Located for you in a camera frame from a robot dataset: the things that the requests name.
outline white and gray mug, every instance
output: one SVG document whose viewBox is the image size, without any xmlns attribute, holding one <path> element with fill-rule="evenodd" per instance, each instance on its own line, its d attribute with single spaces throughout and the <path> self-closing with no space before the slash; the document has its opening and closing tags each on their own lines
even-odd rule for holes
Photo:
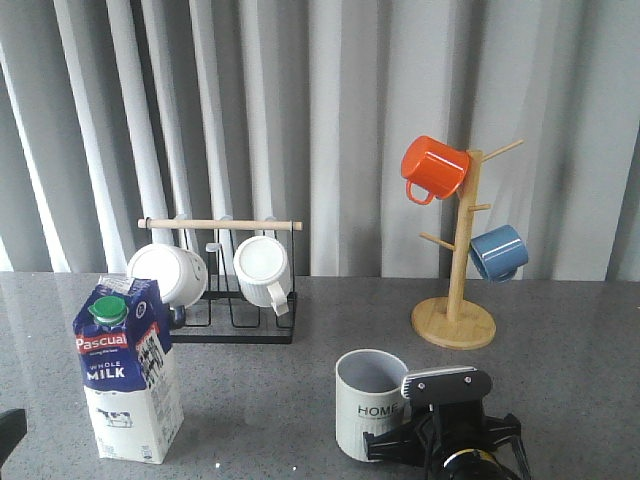
<svg viewBox="0 0 640 480">
<path fill-rule="evenodd" d="M 381 350 L 354 350 L 336 362 L 336 441 L 351 458 L 374 461 L 363 434 L 382 435 L 402 424 L 406 373 L 402 360 Z"/>
<path fill-rule="evenodd" d="M 291 272 L 287 251 L 279 241 L 266 236 L 245 240 L 236 250 L 233 268 L 248 302 L 271 307 L 277 316 L 289 311 Z"/>
<path fill-rule="evenodd" d="M 152 243 L 127 264 L 127 276 L 157 280 L 162 303 L 173 309 L 190 307 L 207 288 L 207 266 L 200 255 L 184 248 Z"/>
</svg>

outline granite countertop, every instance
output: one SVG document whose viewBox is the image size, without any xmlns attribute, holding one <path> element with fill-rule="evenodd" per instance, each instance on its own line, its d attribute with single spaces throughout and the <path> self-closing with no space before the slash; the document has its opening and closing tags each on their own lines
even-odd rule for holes
<svg viewBox="0 0 640 480">
<path fill-rule="evenodd" d="M 453 351 L 409 319 L 421 300 L 446 295 L 446 281 L 300 277 L 291 345 L 174 345 L 185 420 L 164 464 L 145 465 L 98 458 L 71 330 L 97 279 L 0 273 L 0 412 L 26 408 L 29 424 L 4 480 L 422 478 L 337 446 L 334 364 L 356 348 L 409 369 L 486 371 L 485 412 L 520 419 L 534 478 L 640 472 L 638 283 L 468 281 L 465 298 L 491 312 L 497 335 Z"/>
</svg>

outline mug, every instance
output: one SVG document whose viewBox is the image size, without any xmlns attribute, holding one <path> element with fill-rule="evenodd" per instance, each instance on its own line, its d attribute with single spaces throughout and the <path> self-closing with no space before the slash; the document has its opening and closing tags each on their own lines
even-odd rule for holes
<svg viewBox="0 0 640 480">
<path fill-rule="evenodd" d="M 138 250 L 127 264 L 127 276 L 158 281 L 162 303 L 190 307 L 207 288 L 207 266 L 183 248 L 151 244 Z"/>
<path fill-rule="evenodd" d="M 402 424 L 400 388 L 407 366 L 390 353 L 361 349 L 340 357 L 335 370 L 338 446 L 351 458 L 373 462 L 367 458 L 364 433 L 382 435 Z"/>
<path fill-rule="evenodd" d="M 427 205 L 434 197 L 444 199 L 452 195 L 469 170 L 470 157 L 431 137 L 418 137 L 402 159 L 401 173 L 407 179 L 407 196 L 415 203 Z M 418 185 L 429 192 L 425 200 L 418 200 L 411 191 Z"/>
<path fill-rule="evenodd" d="M 527 247 L 511 225 L 473 238 L 469 255 L 482 278 L 492 282 L 511 280 L 529 261 Z"/>
<path fill-rule="evenodd" d="M 245 240 L 233 257 L 233 268 L 247 301 L 258 307 L 271 307 L 277 316 L 289 311 L 289 261 L 278 240 L 266 236 Z"/>
</svg>

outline milk carton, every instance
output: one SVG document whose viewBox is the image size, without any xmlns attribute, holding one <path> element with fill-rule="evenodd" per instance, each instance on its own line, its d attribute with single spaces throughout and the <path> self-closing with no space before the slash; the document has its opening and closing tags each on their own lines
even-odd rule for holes
<svg viewBox="0 0 640 480">
<path fill-rule="evenodd" d="M 101 278 L 73 329 L 100 457 L 162 463 L 184 417 L 157 282 Z"/>
</svg>

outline green bottle cap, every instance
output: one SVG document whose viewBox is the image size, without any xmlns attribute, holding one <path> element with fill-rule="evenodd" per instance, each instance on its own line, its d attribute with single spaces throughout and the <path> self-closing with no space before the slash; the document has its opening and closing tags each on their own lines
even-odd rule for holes
<svg viewBox="0 0 640 480">
<path fill-rule="evenodd" d="M 89 307 L 89 312 L 95 317 L 96 323 L 113 327 L 127 316 L 127 305 L 122 298 L 109 295 L 96 300 Z"/>
</svg>

